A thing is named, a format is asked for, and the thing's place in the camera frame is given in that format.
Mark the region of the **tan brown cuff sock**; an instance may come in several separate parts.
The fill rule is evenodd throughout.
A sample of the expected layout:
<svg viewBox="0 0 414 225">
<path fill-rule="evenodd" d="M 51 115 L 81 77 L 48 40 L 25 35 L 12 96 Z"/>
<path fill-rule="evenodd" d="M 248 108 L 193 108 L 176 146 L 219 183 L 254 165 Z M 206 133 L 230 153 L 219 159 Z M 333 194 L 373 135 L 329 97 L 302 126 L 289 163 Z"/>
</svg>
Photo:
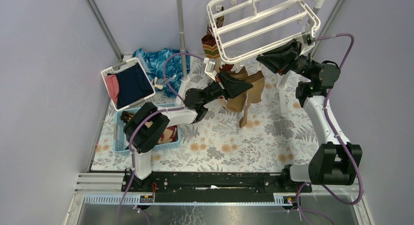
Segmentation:
<svg viewBox="0 0 414 225">
<path fill-rule="evenodd" d="M 260 103 L 261 95 L 265 86 L 265 78 L 261 70 L 257 71 L 255 74 L 249 75 L 245 82 L 250 83 L 252 88 L 250 88 L 246 94 L 246 104 L 244 107 L 243 117 L 239 121 L 239 127 L 243 128 L 247 124 L 248 120 L 248 110 L 251 104 Z"/>
<path fill-rule="evenodd" d="M 246 68 L 243 66 L 238 72 L 236 71 L 228 71 L 227 72 L 230 76 L 239 79 L 239 80 L 244 80 L 247 76 L 248 76 L 248 72 L 246 70 Z M 231 111 L 231 112 L 241 112 L 243 110 L 243 107 L 245 105 L 246 102 L 246 98 L 247 98 L 247 94 L 242 93 L 239 96 L 231 99 L 231 100 L 226 100 L 224 97 L 220 97 L 218 99 L 219 104 Z"/>
</svg>

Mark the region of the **red cuff multicolour sock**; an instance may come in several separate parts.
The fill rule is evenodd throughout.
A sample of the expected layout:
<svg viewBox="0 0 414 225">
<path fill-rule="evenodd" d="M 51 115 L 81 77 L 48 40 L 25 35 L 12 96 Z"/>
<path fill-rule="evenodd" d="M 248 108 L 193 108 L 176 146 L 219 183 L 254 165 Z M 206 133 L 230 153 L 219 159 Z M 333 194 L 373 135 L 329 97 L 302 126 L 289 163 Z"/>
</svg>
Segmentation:
<svg viewBox="0 0 414 225">
<path fill-rule="evenodd" d="M 220 73 L 230 73 L 234 67 L 234 64 L 224 64 L 219 68 Z"/>
<path fill-rule="evenodd" d="M 201 38 L 201 42 L 205 56 L 215 61 L 215 70 L 219 71 L 221 59 L 215 38 L 211 34 L 206 34 Z"/>
</svg>

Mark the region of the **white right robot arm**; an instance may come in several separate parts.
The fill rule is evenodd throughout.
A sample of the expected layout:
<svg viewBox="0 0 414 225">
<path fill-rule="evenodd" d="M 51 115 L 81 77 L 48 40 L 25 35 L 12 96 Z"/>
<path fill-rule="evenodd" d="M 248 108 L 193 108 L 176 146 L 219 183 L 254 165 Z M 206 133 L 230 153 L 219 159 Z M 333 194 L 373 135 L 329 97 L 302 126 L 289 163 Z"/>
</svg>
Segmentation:
<svg viewBox="0 0 414 225">
<path fill-rule="evenodd" d="M 316 62 L 301 55 L 302 44 L 291 40 L 280 48 L 257 56 L 271 72 L 294 72 L 308 79 L 299 82 L 295 96 L 311 120 L 319 148 L 308 164 L 287 165 L 280 178 L 281 188 L 294 191 L 299 183 L 316 185 L 352 185 L 361 181 L 359 164 L 363 151 L 345 136 L 330 108 L 329 91 L 341 70 L 333 61 Z"/>
</svg>

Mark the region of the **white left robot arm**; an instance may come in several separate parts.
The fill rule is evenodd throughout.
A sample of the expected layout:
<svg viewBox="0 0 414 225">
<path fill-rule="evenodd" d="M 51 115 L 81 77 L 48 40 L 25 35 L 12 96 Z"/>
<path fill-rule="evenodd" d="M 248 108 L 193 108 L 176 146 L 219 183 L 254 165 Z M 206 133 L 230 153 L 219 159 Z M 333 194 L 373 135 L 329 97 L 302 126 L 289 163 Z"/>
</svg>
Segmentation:
<svg viewBox="0 0 414 225">
<path fill-rule="evenodd" d="M 226 72 L 220 72 L 207 87 L 188 89 L 182 106 L 157 107 L 151 102 L 143 105 L 124 127 L 132 154 L 133 185 L 139 191 L 151 187 L 151 151 L 166 128 L 197 123 L 208 112 L 206 104 L 220 97 L 227 100 L 236 98 L 251 88 L 253 83 L 248 79 L 236 79 Z"/>
</svg>

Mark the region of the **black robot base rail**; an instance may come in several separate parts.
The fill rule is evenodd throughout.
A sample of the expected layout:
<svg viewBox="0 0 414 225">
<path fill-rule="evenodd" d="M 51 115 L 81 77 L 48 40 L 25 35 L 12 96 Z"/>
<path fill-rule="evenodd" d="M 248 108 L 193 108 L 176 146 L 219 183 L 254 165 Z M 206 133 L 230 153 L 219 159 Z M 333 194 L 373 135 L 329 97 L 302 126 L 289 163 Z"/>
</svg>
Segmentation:
<svg viewBox="0 0 414 225">
<path fill-rule="evenodd" d="M 155 171 L 143 180 L 124 172 L 121 191 L 144 192 L 157 203 L 274 203 L 275 195 L 295 196 L 301 182 L 282 173 Z"/>
</svg>

